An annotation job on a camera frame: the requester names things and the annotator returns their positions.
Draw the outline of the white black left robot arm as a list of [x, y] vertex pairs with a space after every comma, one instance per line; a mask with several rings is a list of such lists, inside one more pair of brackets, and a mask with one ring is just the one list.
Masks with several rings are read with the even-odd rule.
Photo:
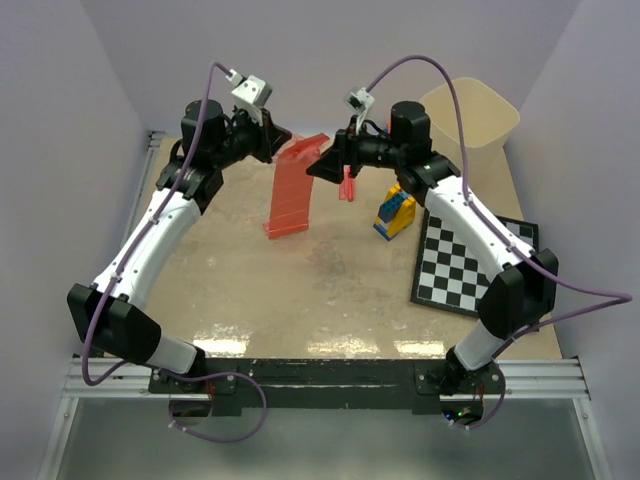
[[171, 371], [177, 386], [196, 392], [207, 380], [204, 352], [163, 332], [145, 312], [149, 295], [173, 250], [221, 189], [224, 169], [247, 157], [271, 163], [292, 134], [265, 108], [256, 117], [240, 107], [226, 115], [214, 100], [190, 103], [181, 132], [143, 218], [90, 285], [72, 286], [67, 304], [84, 358], [97, 351]]

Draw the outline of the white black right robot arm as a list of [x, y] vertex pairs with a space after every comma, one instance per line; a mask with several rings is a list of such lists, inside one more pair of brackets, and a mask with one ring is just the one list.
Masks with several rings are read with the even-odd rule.
[[453, 395], [469, 392], [509, 338], [527, 327], [537, 329], [551, 312], [559, 262], [550, 250], [537, 252], [521, 241], [471, 195], [459, 169], [433, 149], [430, 126], [424, 106], [415, 101], [392, 106], [386, 132], [371, 134], [351, 119], [306, 172], [339, 184], [346, 167], [352, 176], [364, 166], [393, 170], [400, 187], [443, 220], [478, 261], [489, 281], [477, 307], [479, 319], [434, 377], [440, 393]]

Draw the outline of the red plastic trash bag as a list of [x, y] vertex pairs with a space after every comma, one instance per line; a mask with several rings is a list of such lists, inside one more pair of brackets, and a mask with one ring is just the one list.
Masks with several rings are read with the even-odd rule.
[[269, 218], [263, 227], [269, 240], [309, 228], [314, 178], [306, 170], [318, 160], [325, 133], [294, 138], [275, 161]]

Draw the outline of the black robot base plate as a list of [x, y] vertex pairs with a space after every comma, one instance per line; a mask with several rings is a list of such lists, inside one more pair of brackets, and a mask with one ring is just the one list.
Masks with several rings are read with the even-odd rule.
[[216, 359], [202, 365], [202, 379], [187, 382], [167, 373], [149, 381], [153, 394], [170, 396], [179, 414], [189, 397], [202, 396], [198, 416], [239, 416], [246, 409], [405, 410], [415, 415], [444, 414], [474, 422], [483, 401], [505, 390], [504, 376], [489, 364], [456, 373], [443, 359], [327, 360]]

